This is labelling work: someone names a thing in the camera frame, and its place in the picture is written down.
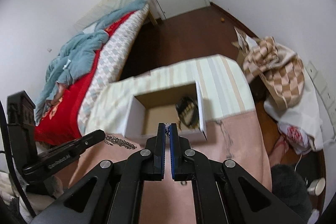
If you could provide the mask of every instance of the dark brown floor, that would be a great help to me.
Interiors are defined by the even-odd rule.
[[[135,40],[121,79],[213,54],[236,59],[238,50],[231,44],[236,40],[233,22],[213,6],[170,18],[157,27],[146,24]],[[262,102],[256,104],[256,109],[269,153],[279,138],[277,125],[264,111]],[[285,155],[283,163],[292,164],[297,160],[298,156],[292,150]]]

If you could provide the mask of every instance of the red blanket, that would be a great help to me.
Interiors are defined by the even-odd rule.
[[[123,16],[107,27],[105,31],[111,37],[116,29],[133,13],[130,12]],[[85,94],[95,75],[100,52],[101,50],[96,51],[91,71],[66,89],[58,104],[44,114],[40,124],[35,127],[36,141],[46,142],[51,145],[60,145],[82,137],[78,129],[77,116]]]

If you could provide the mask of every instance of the white box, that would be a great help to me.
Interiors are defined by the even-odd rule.
[[[203,97],[196,81],[169,89],[134,95],[128,107],[124,136],[140,145],[145,145],[148,138],[156,136],[160,122],[178,123],[179,117],[175,105],[184,96],[197,100],[199,127],[188,129],[181,124],[178,134],[187,138],[189,142],[206,141]]]

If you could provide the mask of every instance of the black pants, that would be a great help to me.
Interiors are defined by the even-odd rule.
[[[289,165],[275,165],[271,168],[272,193],[308,222],[312,205],[302,177]]]

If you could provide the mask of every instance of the silver bolt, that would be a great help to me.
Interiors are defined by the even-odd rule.
[[[143,149],[140,151],[141,156],[149,156],[151,154],[151,151],[148,149]]]
[[[233,168],[233,167],[236,166],[236,163],[233,160],[227,160],[225,162],[225,166],[228,167],[228,168]]]
[[[192,157],[195,155],[195,150],[192,150],[192,149],[187,149],[186,151],[184,151],[184,153],[189,156],[189,157]]]
[[[109,168],[111,166],[111,162],[109,160],[103,160],[101,163],[100,163],[100,167],[101,168]]]

